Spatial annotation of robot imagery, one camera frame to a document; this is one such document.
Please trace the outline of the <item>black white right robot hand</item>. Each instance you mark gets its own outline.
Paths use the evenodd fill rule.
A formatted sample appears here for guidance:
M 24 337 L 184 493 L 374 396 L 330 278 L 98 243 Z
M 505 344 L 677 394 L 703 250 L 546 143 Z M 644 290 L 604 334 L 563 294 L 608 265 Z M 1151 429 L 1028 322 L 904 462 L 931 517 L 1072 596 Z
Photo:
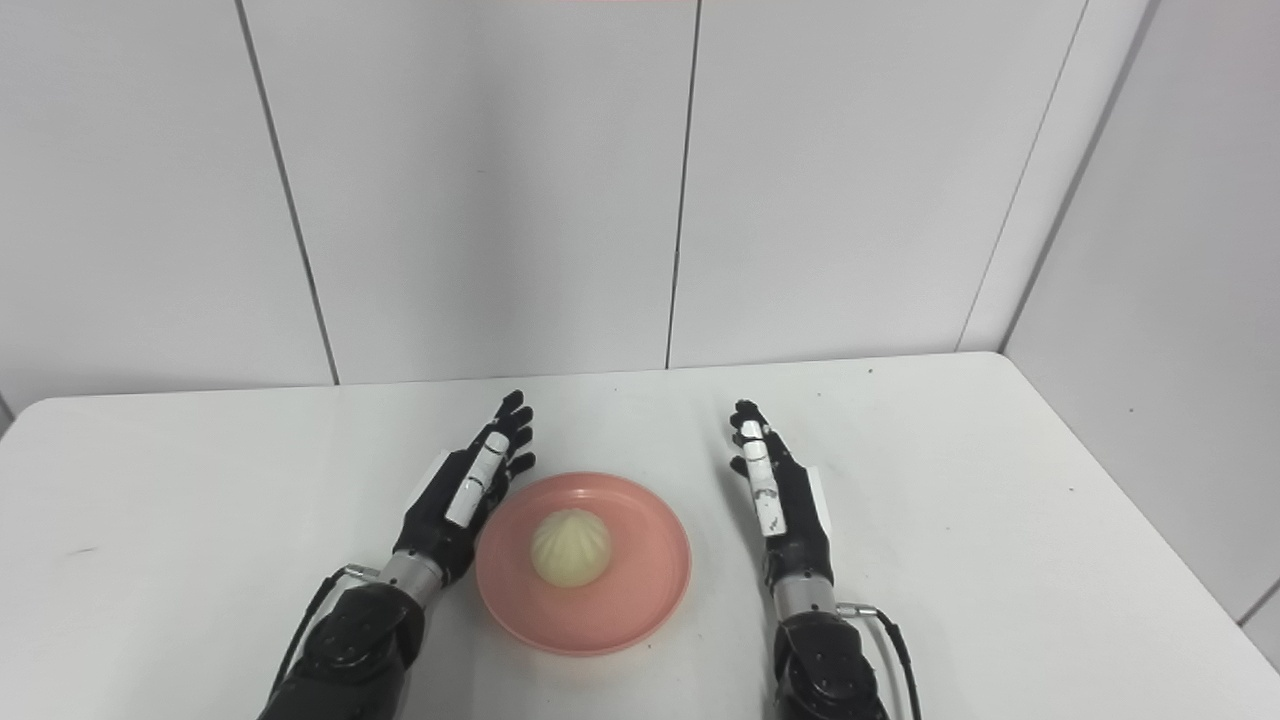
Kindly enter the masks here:
M 772 591 L 788 577 L 819 577 L 832 584 L 829 537 L 818 512 L 809 470 L 753 401 L 742 398 L 735 404 L 730 425 L 739 448 L 730 468 L 748 483 L 764 538 L 765 588 Z

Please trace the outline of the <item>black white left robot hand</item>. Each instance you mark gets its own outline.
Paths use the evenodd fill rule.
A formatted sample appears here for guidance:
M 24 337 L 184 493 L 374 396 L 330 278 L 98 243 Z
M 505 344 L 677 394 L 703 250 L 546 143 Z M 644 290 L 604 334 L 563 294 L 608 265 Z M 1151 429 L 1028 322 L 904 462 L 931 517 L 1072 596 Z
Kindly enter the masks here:
M 522 391 L 503 397 L 492 420 L 465 447 L 445 455 L 425 491 L 410 505 L 396 555 L 426 559 L 452 585 L 472 566 L 477 538 L 512 480 L 534 468 L 534 410 Z

